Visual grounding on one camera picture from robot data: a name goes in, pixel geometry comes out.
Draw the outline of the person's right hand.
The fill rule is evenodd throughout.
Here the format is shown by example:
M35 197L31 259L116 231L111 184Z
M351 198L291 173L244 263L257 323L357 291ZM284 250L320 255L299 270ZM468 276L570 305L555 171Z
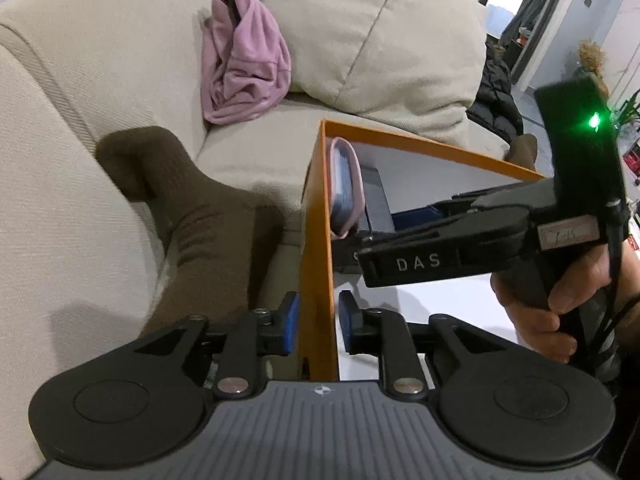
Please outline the person's right hand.
M623 309L627 301L639 295L639 259L625 240L622 245L622 266L618 281L615 311ZM491 275L491 288L506 309L516 331L525 343L549 359L568 363L576 352L575 338L561 334L559 315L581 306L601 288L610 284L610 258L606 245L593 247L574 262L555 284L549 296L549 309L541 310L524 304L498 274ZM618 342L623 346L639 347L639 303L617 325Z

